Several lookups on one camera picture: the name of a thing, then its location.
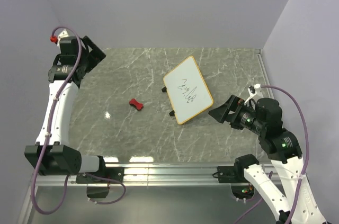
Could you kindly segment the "small whiteboard with orange frame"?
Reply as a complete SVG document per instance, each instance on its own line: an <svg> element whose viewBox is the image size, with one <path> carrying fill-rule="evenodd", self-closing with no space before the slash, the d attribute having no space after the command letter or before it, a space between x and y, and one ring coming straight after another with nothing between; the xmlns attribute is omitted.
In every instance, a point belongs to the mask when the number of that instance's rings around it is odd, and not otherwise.
<svg viewBox="0 0 339 224"><path fill-rule="evenodd" d="M183 125L214 104L193 56L188 56L163 77L176 122Z"/></svg>

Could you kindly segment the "red whiteboard eraser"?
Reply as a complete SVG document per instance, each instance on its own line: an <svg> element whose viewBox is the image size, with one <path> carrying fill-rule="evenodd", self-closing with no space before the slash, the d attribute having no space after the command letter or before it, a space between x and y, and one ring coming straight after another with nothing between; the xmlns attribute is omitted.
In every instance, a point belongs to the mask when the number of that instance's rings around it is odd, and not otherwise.
<svg viewBox="0 0 339 224"><path fill-rule="evenodd" d="M144 105L142 103L138 102L135 98L132 98L129 101L129 105L133 106L138 111L140 111L144 108Z"/></svg>

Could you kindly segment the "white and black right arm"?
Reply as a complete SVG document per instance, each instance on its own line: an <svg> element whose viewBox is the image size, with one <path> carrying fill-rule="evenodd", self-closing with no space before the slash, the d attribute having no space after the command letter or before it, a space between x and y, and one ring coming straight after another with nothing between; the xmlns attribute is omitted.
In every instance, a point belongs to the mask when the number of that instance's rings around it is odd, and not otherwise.
<svg viewBox="0 0 339 224"><path fill-rule="evenodd" d="M254 186L277 223L326 223L308 178L305 160L296 136L283 127L282 109L277 100L261 98L255 107L232 95L223 105L209 111L217 122L228 122L233 129L248 129L258 136L281 181L280 191L251 154L236 158L234 176Z"/></svg>

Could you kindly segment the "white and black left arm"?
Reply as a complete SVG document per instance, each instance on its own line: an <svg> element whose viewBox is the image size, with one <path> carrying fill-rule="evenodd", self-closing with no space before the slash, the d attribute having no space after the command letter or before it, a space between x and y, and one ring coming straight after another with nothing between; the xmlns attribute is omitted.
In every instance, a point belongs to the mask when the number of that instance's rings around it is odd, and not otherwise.
<svg viewBox="0 0 339 224"><path fill-rule="evenodd" d="M48 71L49 100L42 129L24 155L40 175L88 173L95 183L103 182L107 169L101 156L85 156L69 145L69 125L73 104L84 76L95 68L105 53L87 36L60 39L60 54Z"/></svg>

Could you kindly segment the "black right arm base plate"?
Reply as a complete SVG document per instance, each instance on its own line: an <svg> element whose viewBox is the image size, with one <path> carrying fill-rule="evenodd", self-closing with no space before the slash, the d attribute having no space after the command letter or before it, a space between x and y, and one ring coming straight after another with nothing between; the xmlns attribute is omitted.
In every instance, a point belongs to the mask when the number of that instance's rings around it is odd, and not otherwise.
<svg viewBox="0 0 339 224"><path fill-rule="evenodd" d="M220 184L229 184L231 195L235 200L251 200L255 195L255 189L234 166L217 166L217 171L212 177Z"/></svg>

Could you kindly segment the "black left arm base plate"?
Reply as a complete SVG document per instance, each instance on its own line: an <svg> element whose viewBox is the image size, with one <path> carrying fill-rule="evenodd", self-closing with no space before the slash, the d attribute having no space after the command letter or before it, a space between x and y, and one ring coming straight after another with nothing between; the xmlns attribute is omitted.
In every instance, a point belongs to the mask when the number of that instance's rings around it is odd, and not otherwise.
<svg viewBox="0 0 339 224"><path fill-rule="evenodd" d="M85 173L76 176L75 183L86 186L87 197L93 200L104 200L113 191L113 185L121 188L123 182L123 167L107 167L105 171L97 171L87 175Z"/></svg>

